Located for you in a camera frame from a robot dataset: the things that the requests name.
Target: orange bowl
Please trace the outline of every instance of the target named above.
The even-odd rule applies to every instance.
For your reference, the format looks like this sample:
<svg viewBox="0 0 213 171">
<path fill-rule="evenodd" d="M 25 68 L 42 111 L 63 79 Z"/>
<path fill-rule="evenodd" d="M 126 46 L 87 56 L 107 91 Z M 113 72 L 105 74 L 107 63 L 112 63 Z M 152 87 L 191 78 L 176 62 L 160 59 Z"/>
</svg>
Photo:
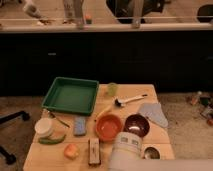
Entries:
<svg viewBox="0 0 213 171">
<path fill-rule="evenodd" d="M 95 132 L 101 141 L 113 141 L 116 135 L 122 131 L 121 119 L 114 114 L 100 116 L 95 124 Z"/>
</svg>

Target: gray carpet floor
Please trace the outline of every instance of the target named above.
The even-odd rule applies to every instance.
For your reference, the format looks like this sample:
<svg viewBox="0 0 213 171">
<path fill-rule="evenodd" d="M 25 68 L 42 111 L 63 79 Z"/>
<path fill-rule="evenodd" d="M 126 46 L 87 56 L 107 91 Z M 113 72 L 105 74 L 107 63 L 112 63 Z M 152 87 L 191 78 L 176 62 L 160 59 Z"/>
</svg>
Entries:
<svg viewBox="0 0 213 171">
<path fill-rule="evenodd" d="M 169 121 L 168 133 L 176 159 L 213 158 L 213 127 L 206 124 L 200 115 L 204 106 L 192 106 L 186 98 L 195 93 L 158 93 L 158 100 Z M 25 110 L 31 119 L 21 118 L 0 125 L 0 144 L 17 157 L 11 166 L 0 157 L 1 171 L 21 171 L 34 132 L 34 124 L 41 116 L 43 97 L 0 97 L 0 113 L 14 113 Z"/>
</svg>

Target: wooden countertop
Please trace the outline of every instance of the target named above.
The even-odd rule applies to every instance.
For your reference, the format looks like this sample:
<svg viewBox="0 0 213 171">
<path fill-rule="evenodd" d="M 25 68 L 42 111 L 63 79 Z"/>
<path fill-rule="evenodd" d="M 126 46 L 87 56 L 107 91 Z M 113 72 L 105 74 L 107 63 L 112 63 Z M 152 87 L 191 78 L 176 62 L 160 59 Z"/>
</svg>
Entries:
<svg viewBox="0 0 213 171">
<path fill-rule="evenodd" d="M 114 107 L 113 114 L 118 115 L 121 120 L 125 119 L 131 115 L 137 113 L 140 105 L 142 103 L 155 103 L 158 102 L 155 88 L 150 84 L 122 84 L 118 85 L 117 97 L 128 98 L 136 96 L 139 94 L 148 94 L 145 99 L 134 101 L 128 103 L 124 108 Z M 88 140 L 89 138 L 97 137 L 94 132 L 95 117 L 97 113 L 101 112 L 105 107 L 114 103 L 113 97 L 108 97 L 107 95 L 107 85 L 100 85 L 96 104 L 94 111 L 90 117 L 86 118 L 87 134 L 82 137 L 75 137 L 73 135 L 73 124 L 75 114 L 63 114 L 54 113 L 61 120 L 65 121 L 70 125 L 70 128 L 64 127 L 55 119 L 53 120 L 54 130 L 59 133 L 66 133 L 66 139 L 63 143 L 57 145 L 42 145 L 38 143 L 38 136 L 35 134 L 33 142 L 31 144 L 28 156 L 24 164 L 24 170 L 36 170 L 36 171 L 85 171 L 85 170 L 97 170 L 103 171 L 107 170 L 108 159 L 112 150 L 113 142 L 111 143 L 101 143 L 101 165 L 97 167 L 92 167 L 88 165 Z M 44 109 L 42 117 L 47 117 L 48 113 Z M 161 159 L 174 159 L 174 154 L 170 144 L 169 136 L 166 129 L 159 127 L 158 125 L 150 123 L 150 131 L 146 137 L 142 140 L 142 151 L 147 146 L 157 147 L 161 154 Z M 76 143 L 80 149 L 79 156 L 70 160 L 63 155 L 64 148 L 69 143 Z"/>
</svg>

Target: bottle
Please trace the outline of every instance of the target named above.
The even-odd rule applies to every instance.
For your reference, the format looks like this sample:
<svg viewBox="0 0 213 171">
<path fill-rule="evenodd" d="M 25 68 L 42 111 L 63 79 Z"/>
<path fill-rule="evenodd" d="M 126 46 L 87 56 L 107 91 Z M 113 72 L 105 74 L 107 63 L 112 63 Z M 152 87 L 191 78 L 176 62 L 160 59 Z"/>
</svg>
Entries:
<svg viewBox="0 0 213 171">
<path fill-rule="evenodd" d="M 198 91 L 196 95 L 191 97 L 191 100 L 189 101 L 189 103 L 191 105 L 196 105 L 198 103 L 201 95 L 202 95 L 202 92 Z"/>
</svg>

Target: dark brown bowl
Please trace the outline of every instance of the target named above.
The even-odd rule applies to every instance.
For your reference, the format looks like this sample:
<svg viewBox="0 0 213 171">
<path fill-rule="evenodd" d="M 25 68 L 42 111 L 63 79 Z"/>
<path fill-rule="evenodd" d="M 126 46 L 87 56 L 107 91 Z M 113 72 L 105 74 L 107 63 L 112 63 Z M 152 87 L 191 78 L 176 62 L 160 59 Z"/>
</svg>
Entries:
<svg viewBox="0 0 213 171">
<path fill-rule="evenodd" d="M 149 122 L 140 114 L 130 115 L 126 119 L 124 125 L 125 132 L 131 132 L 133 134 L 138 135 L 139 137 L 146 136 L 149 132 L 149 128 Z"/>
</svg>

